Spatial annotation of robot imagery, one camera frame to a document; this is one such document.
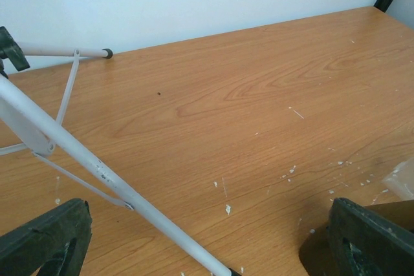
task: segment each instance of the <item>tripod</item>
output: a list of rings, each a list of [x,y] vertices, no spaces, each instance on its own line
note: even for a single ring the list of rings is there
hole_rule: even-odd
[[[0,58],[8,58],[17,71],[21,71],[29,68],[25,55],[73,56],[74,61],[63,94],[60,109],[55,120],[8,80],[4,68],[0,64],[0,118],[23,142],[17,145],[1,148],[0,155],[13,153],[23,149],[30,149],[36,158],[57,169],[69,178],[79,182],[91,191],[94,191],[104,199],[115,205],[136,211],[142,215],[214,275],[239,275],[234,270],[227,268],[201,245],[195,242],[189,235],[183,232],[183,230],[137,193],[128,183],[122,180],[112,169],[106,166],[99,158],[61,126],[71,96],[76,73],[78,71],[79,58],[87,56],[109,59],[113,56],[112,51],[109,49],[91,50],[80,48],[39,47],[28,43],[17,44],[7,32],[6,28],[0,27]],[[99,189],[48,160],[47,157],[53,153],[57,145],[84,166],[84,168],[99,179],[99,181],[114,191],[119,198],[113,198],[103,193]]]

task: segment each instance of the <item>wooden tabletop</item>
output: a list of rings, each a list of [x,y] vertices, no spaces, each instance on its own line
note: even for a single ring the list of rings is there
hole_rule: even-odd
[[[55,116],[69,69],[10,80]],[[306,275],[298,249],[333,198],[398,200],[380,181],[414,154],[413,85],[414,31],[359,8],[84,61],[63,124],[226,265]],[[0,140],[18,142],[4,124]],[[61,150],[51,159],[104,189]],[[82,275],[209,275],[28,151],[2,156],[0,178],[0,234],[57,198],[88,200]]]

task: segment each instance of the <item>white metal bar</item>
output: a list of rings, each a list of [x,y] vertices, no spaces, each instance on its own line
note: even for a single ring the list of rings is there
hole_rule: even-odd
[[[93,48],[55,47],[28,42],[17,42],[17,44],[26,56],[73,56],[76,49],[79,50],[81,57],[106,58],[109,55],[106,50]]]
[[[60,125],[63,122],[63,118],[65,117],[66,109],[69,104],[69,98],[71,98],[73,83],[75,82],[76,73],[78,72],[79,67],[79,50],[75,50],[73,56],[73,64],[71,68],[71,73],[69,74],[69,78],[67,80],[65,92],[63,93],[62,101],[60,103],[60,108],[58,111],[58,116],[56,117],[56,122]]]
[[[125,207],[125,202],[123,200],[119,200],[117,198],[113,198],[111,196],[109,196],[108,194],[102,192],[101,190],[95,188],[94,186],[92,186],[91,184],[88,184],[86,181],[82,180],[81,178],[79,178],[78,176],[75,176],[74,174],[68,172],[66,169],[60,167],[59,165],[53,163],[52,161],[49,161],[47,158],[45,158],[44,156],[41,156],[40,154],[36,154],[33,153],[33,155],[38,158],[39,160],[41,160],[42,162],[46,163],[47,165],[57,169],[58,171],[60,171],[61,173],[65,174],[66,176],[68,176],[70,179],[75,180],[76,182],[80,183],[81,185],[83,185],[84,187],[86,187],[87,189],[90,189],[92,192],[95,192],[97,195],[103,197],[104,199],[110,201],[112,204],[117,205],[117,206],[122,206]]]
[[[0,148],[0,156],[18,152],[21,150],[27,149],[27,146],[23,143],[18,143],[17,145],[9,145],[8,147]]]
[[[216,276],[231,276],[232,272],[223,263],[213,257],[168,217],[151,205],[13,83],[2,76],[0,76],[0,98],[3,98],[15,107],[41,132],[54,140],[57,145],[82,164],[99,181],[112,189],[124,202],[127,202],[136,212],[140,213],[152,225],[171,238],[210,272]]]
[[[2,98],[0,98],[0,118],[29,149],[44,156],[52,153],[53,148],[49,149],[49,140],[45,135],[33,126],[19,111],[16,111],[15,107]]]

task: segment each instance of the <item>wood grain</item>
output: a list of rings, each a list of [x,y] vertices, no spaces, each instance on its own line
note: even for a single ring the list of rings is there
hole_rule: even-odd
[[[251,28],[83,61],[64,126],[225,264],[306,275],[298,249],[330,199],[370,205],[414,153],[413,61],[414,31],[371,7]],[[10,79],[55,116],[69,69]],[[1,125],[1,144],[18,142]],[[52,159],[103,188],[62,151]],[[28,151],[1,157],[0,233],[80,197],[93,217],[82,275],[208,275],[58,175]]]

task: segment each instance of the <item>white paint chip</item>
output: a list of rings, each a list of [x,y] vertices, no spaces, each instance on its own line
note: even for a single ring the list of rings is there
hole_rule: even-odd
[[[293,110],[293,112],[295,112],[298,116],[300,116],[302,119],[304,119],[304,117],[298,112],[298,111],[296,111],[295,109],[292,109]]]
[[[345,187],[349,187],[349,185],[347,185],[345,182],[342,182],[341,180],[336,179],[335,177],[333,177],[336,181],[339,181],[341,184],[343,184]]]
[[[376,200],[378,200],[378,197],[380,197],[380,195],[382,193],[387,193],[388,191],[389,191],[389,189],[382,190],[380,194],[378,194],[376,197],[374,197],[373,202],[371,203],[371,205],[375,204]]]
[[[226,212],[228,216],[230,215],[231,211],[232,211],[232,207],[230,205],[226,205]]]
[[[224,195],[226,195],[227,197],[227,190],[226,190],[226,186],[224,185],[224,177],[221,177],[221,181],[223,182]]]
[[[54,200],[54,202],[56,203],[56,205],[60,204],[60,198],[58,198],[58,191],[59,191],[59,183],[60,183],[60,176],[56,177],[56,187],[54,188],[54,194],[56,195],[56,199]]]

